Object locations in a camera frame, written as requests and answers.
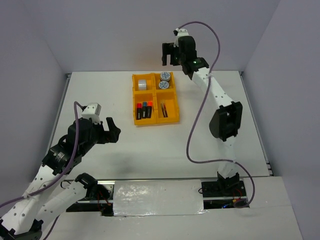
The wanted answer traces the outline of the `blue putty jar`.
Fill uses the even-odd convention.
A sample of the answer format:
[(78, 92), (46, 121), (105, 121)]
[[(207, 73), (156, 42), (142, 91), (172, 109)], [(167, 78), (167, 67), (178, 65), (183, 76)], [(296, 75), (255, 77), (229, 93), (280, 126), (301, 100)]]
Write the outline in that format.
[(171, 80), (171, 73), (168, 71), (163, 71), (160, 73), (161, 81), (169, 82)]
[(170, 84), (169, 84), (169, 82), (162, 80), (159, 82), (158, 87), (161, 90), (166, 90), (170, 87)]

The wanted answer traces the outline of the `pink cap black highlighter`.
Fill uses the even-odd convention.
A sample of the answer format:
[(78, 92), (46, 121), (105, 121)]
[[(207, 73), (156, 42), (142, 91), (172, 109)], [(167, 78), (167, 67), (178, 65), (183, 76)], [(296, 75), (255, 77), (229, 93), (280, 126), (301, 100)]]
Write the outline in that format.
[(142, 119), (142, 103), (138, 102), (136, 105), (136, 119)]

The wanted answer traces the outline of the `clear tape roll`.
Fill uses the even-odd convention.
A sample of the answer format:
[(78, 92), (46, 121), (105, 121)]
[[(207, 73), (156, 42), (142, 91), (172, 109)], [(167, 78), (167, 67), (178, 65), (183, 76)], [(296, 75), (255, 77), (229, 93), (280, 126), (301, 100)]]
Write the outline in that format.
[(138, 80), (138, 90), (139, 91), (146, 91), (148, 86), (147, 86), (147, 80), (146, 79), (139, 79)]

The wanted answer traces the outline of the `blue cap black highlighter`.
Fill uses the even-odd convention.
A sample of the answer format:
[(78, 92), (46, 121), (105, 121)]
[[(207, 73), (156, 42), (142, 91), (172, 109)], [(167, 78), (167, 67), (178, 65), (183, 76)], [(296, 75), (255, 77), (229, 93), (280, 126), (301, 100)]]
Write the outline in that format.
[(148, 102), (144, 101), (142, 103), (142, 118), (145, 119), (148, 117)]

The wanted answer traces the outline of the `orange cap black highlighter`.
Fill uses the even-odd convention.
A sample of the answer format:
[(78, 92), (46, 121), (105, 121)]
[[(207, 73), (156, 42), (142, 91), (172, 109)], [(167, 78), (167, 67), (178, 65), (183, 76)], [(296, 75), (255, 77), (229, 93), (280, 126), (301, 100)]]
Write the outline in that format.
[(153, 112), (153, 102), (148, 101), (147, 108), (146, 108), (146, 117), (150, 119), (152, 117), (152, 112)]

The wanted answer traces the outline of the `yellow four-compartment organizer tray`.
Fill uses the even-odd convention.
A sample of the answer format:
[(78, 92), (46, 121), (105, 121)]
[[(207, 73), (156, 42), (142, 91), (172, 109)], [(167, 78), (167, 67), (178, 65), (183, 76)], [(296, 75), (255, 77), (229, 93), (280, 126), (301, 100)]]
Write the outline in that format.
[[(169, 125), (180, 122), (180, 108), (178, 104), (177, 88), (174, 73), (171, 71), (168, 89), (159, 89), (160, 73), (145, 73), (132, 75), (132, 109), (133, 122), (136, 126)], [(138, 90), (138, 80), (147, 81), (147, 90)], [(136, 119), (137, 103), (152, 101), (151, 118)], [(161, 103), (166, 106), (168, 117), (163, 117)]]

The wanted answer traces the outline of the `blue gel pen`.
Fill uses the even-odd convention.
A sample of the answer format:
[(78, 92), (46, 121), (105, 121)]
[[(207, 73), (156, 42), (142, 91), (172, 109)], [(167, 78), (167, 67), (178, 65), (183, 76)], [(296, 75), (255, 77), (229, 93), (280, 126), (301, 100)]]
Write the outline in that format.
[(162, 115), (163, 115), (163, 117), (165, 118), (165, 117), (166, 117), (166, 112), (165, 112), (164, 104), (161, 103), (161, 104), (160, 104), (160, 107), (161, 107)]

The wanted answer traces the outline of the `red pen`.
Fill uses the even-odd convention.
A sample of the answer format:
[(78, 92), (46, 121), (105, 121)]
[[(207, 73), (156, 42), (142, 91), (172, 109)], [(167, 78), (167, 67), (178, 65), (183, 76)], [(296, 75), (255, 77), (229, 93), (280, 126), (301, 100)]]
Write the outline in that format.
[(166, 108), (166, 105), (163, 103), (164, 105), (164, 109), (165, 109), (165, 113), (166, 113), (166, 118), (168, 117), (168, 113), (167, 113), (167, 108)]

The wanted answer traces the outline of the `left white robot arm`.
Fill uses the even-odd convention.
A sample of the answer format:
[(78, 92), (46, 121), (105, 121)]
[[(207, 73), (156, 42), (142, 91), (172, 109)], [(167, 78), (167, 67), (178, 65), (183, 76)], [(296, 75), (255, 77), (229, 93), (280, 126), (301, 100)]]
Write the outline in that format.
[(24, 194), (8, 201), (14, 205), (0, 219), (2, 240), (39, 240), (48, 224), (56, 222), (58, 216), (75, 202), (82, 199), (108, 201), (110, 190), (87, 173), (78, 175), (66, 189), (50, 198), (92, 147), (119, 140), (121, 130), (111, 117), (106, 118), (106, 122), (108, 130), (102, 122), (94, 123), (91, 118), (83, 117), (68, 127), (67, 134), (48, 150)]

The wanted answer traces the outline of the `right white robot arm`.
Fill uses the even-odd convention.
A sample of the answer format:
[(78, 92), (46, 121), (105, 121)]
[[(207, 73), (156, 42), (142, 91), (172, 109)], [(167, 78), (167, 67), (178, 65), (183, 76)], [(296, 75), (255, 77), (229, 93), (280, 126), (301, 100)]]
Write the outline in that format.
[(176, 32), (174, 42), (162, 44), (162, 64), (181, 66), (184, 74), (204, 91), (204, 97), (213, 100), (214, 113), (209, 131), (217, 140), (218, 152), (222, 156), (217, 171), (217, 190), (223, 196), (230, 195), (240, 181), (234, 163), (234, 143), (241, 127), (243, 105), (229, 97), (211, 75), (207, 61), (197, 56), (194, 38), (185, 30)]

